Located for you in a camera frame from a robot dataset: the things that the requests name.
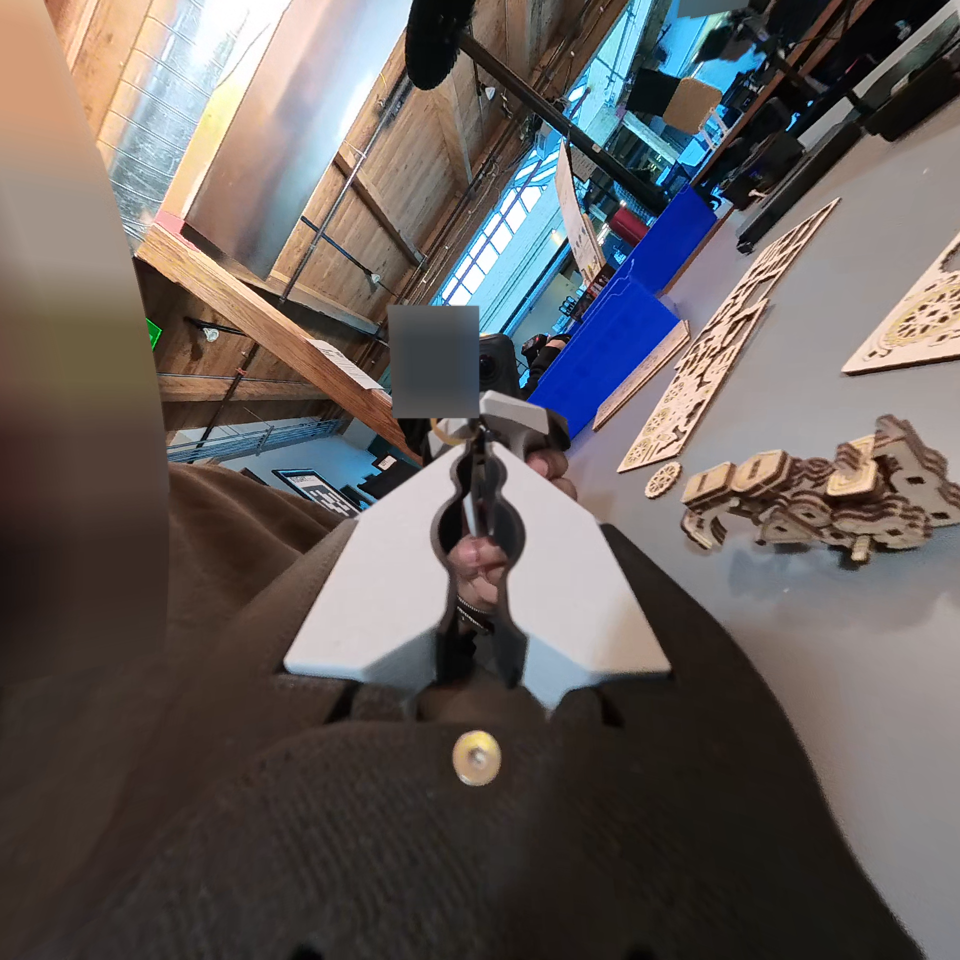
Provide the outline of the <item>silver ventilation duct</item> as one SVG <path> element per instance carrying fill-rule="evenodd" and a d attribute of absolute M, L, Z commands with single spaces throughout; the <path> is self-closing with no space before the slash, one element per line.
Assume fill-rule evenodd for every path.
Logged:
<path fill-rule="evenodd" d="M 214 93 L 288 2 L 153 1 L 97 136 L 134 256 L 162 208 Z"/>

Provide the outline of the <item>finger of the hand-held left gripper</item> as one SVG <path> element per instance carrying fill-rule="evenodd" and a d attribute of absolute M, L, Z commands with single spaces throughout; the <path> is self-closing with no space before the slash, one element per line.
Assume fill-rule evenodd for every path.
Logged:
<path fill-rule="evenodd" d="M 479 396 L 479 440 L 486 458 L 504 449 L 519 460 L 554 449 L 548 411 L 508 394 L 487 390 Z"/>

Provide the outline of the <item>hanging wooden board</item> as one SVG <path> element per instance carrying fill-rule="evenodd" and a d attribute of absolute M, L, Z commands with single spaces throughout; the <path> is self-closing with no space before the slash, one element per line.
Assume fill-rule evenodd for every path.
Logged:
<path fill-rule="evenodd" d="M 570 163 L 570 146 L 564 138 L 560 139 L 558 147 L 555 188 L 573 258 L 581 274 L 582 282 L 590 285 L 606 266 L 606 259 L 597 242 L 590 218 L 581 209 L 576 195 Z"/>

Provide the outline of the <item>person's left hand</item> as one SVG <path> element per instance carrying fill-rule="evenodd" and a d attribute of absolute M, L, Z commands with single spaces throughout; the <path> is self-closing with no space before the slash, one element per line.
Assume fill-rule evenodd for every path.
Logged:
<path fill-rule="evenodd" d="M 568 478 L 569 458 L 555 449 L 535 450 L 525 460 L 535 473 L 549 481 L 569 498 L 577 501 L 576 486 Z M 488 536 L 474 536 L 467 518 L 462 518 L 462 537 L 448 555 L 457 576 L 462 603 L 484 614 L 498 606 L 498 588 L 507 566 L 507 555 Z"/>

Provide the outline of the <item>blue plastic bin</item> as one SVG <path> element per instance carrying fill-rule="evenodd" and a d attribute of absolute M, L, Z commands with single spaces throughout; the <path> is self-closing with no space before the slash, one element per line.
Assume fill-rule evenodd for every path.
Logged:
<path fill-rule="evenodd" d="M 622 267 L 582 325 L 538 378 L 530 402 L 563 417 L 574 438 L 598 408 L 678 325 L 679 319 Z"/>
<path fill-rule="evenodd" d="M 634 247 L 621 271 L 658 296 L 694 256 L 717 225 L 714 207 L 692 186 L 684 186 Z"/>

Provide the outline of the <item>wooden mechanical model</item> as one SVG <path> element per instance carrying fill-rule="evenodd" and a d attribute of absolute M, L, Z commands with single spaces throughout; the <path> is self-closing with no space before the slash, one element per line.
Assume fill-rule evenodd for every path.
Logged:
<path fill-rule="evenodd" d="M 753 525 L 760 546 L 820 544 L 856 564 L 877 549 L 919 548 L 959 523 L 947 458 L 894 414 L 839 444 L 831 459 L 775 449 L 719 463 L 688 480 L 681 503 L 679 527 L 702 550 L 721 547 L 724 518 L 736 516 Z"/>

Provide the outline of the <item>black steel pillar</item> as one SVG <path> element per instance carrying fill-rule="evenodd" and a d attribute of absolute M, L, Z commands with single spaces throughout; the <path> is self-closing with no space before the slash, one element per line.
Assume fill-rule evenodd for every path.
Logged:
<path fill-rule="evenodd" d="M 662 189 L 640 179 L 594 142 L 579 126 L 576 126 L 552 103 L 547 102 L 506 64 L 477 42 L 466 30 L 459 30 L 457 42 L 461 51 L 470 57 L 477 66 L 486 70 L 540 120 L 563 135 L 604 173 L 623 187 L 642 207 L 655 216 L 664 213 L 669 200 Z"/>

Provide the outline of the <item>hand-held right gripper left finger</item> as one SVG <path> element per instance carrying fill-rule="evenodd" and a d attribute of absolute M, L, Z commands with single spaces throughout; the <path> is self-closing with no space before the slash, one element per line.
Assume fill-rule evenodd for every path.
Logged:
<path fill-rule="evenodd" d="M 356 520 L 284 655 L 289 674 L 429 687 L 468 672 L 448 558 L 473 453 L 451 448 Z"/>

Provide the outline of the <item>black bar device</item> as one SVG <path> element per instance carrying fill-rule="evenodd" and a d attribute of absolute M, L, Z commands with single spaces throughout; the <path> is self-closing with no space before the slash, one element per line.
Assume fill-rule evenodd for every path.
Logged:
<path fill-rule="evenodd" d="M 858 118 L 847 119 L 832 126 L 775 186 L 773 192 L 762 199 L 758 209 L 743 223 L 737 234 L 738 252 L 742 255 L 752 253 L 762 238 L 828 174 L 864 134 L 865 130 Z"/>

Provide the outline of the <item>plywood board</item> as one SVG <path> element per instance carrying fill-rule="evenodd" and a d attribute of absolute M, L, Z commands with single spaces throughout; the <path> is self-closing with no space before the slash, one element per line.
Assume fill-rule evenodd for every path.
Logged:
<path fill-rule="evenodd" d="M 591 430 L 596 432 L 605 426 L 689 342 L 690 324 L 682 319 L 598 407 Z"/>

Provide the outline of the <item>brown cork panel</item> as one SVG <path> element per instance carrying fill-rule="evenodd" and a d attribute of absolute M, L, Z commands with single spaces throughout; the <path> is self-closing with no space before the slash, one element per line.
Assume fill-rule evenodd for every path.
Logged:
<path fill-rule="evenodd" d="M 724 92 L 693 77 L 678 79 L 662 113 L 664 124 L 690 137 L 698 135 L 723 98 Z"/>

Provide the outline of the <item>grey desk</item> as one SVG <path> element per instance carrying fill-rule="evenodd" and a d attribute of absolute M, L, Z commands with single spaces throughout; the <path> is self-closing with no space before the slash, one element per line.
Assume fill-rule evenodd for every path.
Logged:
<path fill-rule="evenodd" d="M 958 479 L 958 362 L 849 377 L 842 367 L 958 232 L 958 102 L 895 143 L 861 141 L 772 232 L 828 216 L 690 442 L 681 480 L 765 450 L 828 457 L 882 414 L 906 419 Z M 705 554 L 678 485 L 617 467 L 670 380 L 576 438 L 582 504 L 718 619 L 783 706 L 861 864 L 928 958 L 958 958 L 958 528 L 845 568 L 823 547 L 755 546 L 729 522 Z"/>

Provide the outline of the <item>black framed poster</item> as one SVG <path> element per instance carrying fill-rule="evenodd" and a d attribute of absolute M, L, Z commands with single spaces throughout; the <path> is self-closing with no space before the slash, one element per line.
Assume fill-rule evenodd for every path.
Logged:
<path fill-rule="evenodd" d="M 345 519 L 353 519 L 373 505 L 352 486 L 332 486 L 314 469 L 274 469 L 271 473 L 301 497 Z"/>

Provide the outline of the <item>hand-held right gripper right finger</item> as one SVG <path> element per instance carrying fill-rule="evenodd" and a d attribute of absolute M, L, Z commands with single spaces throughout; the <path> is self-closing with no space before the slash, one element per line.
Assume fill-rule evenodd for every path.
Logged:
<path fill-rule="evenodd" d="M 548 712 L 572 690 L 664 678 L 671 665 L 594 517 L 503 444 L 487 448 L 486 517 L 508 558 L 497 665 Z"/>

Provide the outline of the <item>person's brown sweater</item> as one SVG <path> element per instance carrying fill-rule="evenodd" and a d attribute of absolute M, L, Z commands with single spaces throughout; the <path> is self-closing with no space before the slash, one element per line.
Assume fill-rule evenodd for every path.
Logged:
<path fill-rule="evenodd" d="M 170 468 L 166 642 L 204 715 L 251 716 L 356 520 L 221 466 Z"/>

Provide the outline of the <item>wooden puzzle sheet round holes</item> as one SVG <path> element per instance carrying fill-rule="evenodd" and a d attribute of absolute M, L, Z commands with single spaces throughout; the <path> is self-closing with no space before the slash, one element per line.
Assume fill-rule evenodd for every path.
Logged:
<path fill-rule="evenodd" d="M 959 356 L 959 237 L 940 252 L 842 367 L 847 376 L 951 361 Z"/>

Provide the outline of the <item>dark flat stand base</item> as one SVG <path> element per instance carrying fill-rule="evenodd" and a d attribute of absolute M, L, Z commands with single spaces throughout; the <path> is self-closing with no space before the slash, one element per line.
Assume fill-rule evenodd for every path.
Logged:
<path fill-rule="evenodd" d="M 894 142 L 959 94 L 959 40 L 951 37 L 929 61 L 899 82 L 880 107 L 857 121 L 869 136 Z"/>

